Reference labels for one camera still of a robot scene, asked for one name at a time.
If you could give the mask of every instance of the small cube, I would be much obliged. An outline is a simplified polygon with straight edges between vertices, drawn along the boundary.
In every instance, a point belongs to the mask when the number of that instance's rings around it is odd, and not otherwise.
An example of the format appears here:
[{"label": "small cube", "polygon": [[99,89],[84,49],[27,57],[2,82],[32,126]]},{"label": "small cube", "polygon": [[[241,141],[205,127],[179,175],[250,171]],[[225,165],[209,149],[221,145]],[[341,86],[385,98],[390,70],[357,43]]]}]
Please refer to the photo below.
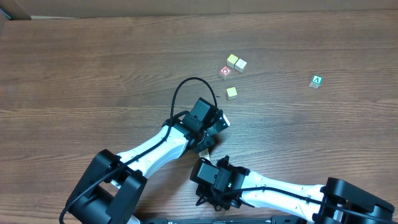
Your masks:
[{"label": "small cube", "polygon": [[319,76],[317,76],[317,75],[314,75],[314,76],[312,77],[312,81],[311,81],[311,83],[310,83],[310,87],[312,87],[312,88],[318,88],[318,87],[320,87],[321,84],[322,84],[322,80],[323,80],[322,77],[319,77]]},{"label": "small cube", "polygon": [[227,66],[224,66],[220,70],[220,77],[223,78],[223,80],[226,80],[230,74],[231,74],[231,70]]},{"label": "small cube", "polygon": [[235,87],[226,89],[226,94],[228,96],[228,100],[233,100],[238,97],[238,92],[236,92]]},{"label": "small cube", "polygon": [[226,64],[227,64],[229,67],[234,68],[235,63],[236,63],[237,61],[238,61],[238,57],[235,56],[235,55],[233,55],[233,54],[231,54],[231,55],[228,57],[228,59],[226,60]]},{"label": "small cube", "polygon": [[239,59],[238,62],[236,62],[236,64],[235,64],[235,69],[238,70],[239,72],[243,72],[243,70],[246,68],[247,64],[248,63],[245,62],[244,60]]}]

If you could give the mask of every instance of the wood grain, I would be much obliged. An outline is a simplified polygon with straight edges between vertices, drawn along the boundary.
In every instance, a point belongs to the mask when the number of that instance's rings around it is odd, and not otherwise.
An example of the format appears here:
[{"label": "wood grain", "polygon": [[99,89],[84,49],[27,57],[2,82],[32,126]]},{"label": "wood grain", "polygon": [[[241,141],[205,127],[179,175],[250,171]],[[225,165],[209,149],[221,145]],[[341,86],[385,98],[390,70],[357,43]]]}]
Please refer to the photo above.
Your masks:
[{"label": "wood grain", "polygon": [[[9,21],[0,41],[0,223],[57,223],[93,156],[140,145],[185,78],[231,127],[211,160],[297,184],[345,179],[398,206],[398,11]],[[229,54],[248,62],[224,81]],[[319,89],[311,77],[324,78]],[[235,86],[238,99],[227,101]],[[188,82],[175,111],[204,85]],[[139,217],[268,217],[195,206],[192,152],[156,172]],[[77,223],[67,216],[68,223]]]}]

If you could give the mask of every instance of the white cube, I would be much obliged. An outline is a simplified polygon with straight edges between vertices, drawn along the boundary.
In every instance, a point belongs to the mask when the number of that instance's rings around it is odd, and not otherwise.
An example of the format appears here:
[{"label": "white cube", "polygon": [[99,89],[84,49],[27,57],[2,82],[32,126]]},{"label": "white cube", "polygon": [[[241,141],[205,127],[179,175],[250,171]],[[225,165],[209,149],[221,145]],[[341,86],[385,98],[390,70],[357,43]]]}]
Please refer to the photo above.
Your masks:
[{"label": "white cube", "polygon": [[236,64],[235,64],[235,69],[238,70],[239,72],[243,72],[243,70],[246,68],[246,65],[247,65],[247,64],[248,64],[248,63],[245,62],[244,60],[239,59],[239,60],[236,62]]}]

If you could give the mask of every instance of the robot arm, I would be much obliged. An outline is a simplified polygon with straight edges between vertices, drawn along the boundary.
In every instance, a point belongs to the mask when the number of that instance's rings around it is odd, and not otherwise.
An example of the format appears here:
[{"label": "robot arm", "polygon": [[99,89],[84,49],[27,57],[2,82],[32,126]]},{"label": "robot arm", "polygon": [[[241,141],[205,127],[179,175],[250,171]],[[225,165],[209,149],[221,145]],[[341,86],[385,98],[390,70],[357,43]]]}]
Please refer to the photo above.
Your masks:
[{"label": "robot arm", "polygon": [[214,166],[201,158],[195,164],[190,180],[198,183],[197,206],[208,202],[217,211],[242,204],[274,208],[302,218],[300,223],[394,223],[390,203],[343,180],[329,178],[326,185],[295,185],[232,166],[228,160],[226,156]]},{"label": "robot arm", "polygon": [[[180,115],[185,115],[182,120],[178,118]],[[98,153],[69,196],[66,209],[84,224],[139,223],[132,213],[147,178],[189,149],[199,153],[211,147],[215,144],[213,135],[230,126],[223,111],[202,98],[191,112],[174,116],[172,123],[165,141],[169,120],[156,136],[135,149],[117,155],[106,149]],[[100,180],[115,185],[119,189],[116,195],[112,196],[99,185],[92,187]]]}]

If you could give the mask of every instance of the tabletop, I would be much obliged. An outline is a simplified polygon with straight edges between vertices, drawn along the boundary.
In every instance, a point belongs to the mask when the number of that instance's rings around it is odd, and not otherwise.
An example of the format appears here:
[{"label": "tabletop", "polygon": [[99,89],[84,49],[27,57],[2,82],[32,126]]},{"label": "tabletop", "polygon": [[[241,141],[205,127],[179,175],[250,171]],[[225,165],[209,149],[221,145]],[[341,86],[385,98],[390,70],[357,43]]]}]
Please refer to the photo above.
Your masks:
[{"label": "tabletop", "polygon": [[[230,54],[247,61],[223,80]],[[398,11],[9,21],[0,41],[0,223],[57,223],[96,153],[160,130],[185,78],[204,78],[231,126],[216,162],[295,184],[350,182],[398,206]],[[323,77],[318,89],[312,77]],[[228,101],[226,89],[238,98]],[[210,92],[191,81],[175,111]],[[269,217],[195,206],[198,155],[149,178],[140,218]],[[66,223],[78,223],[71,215]]]}]

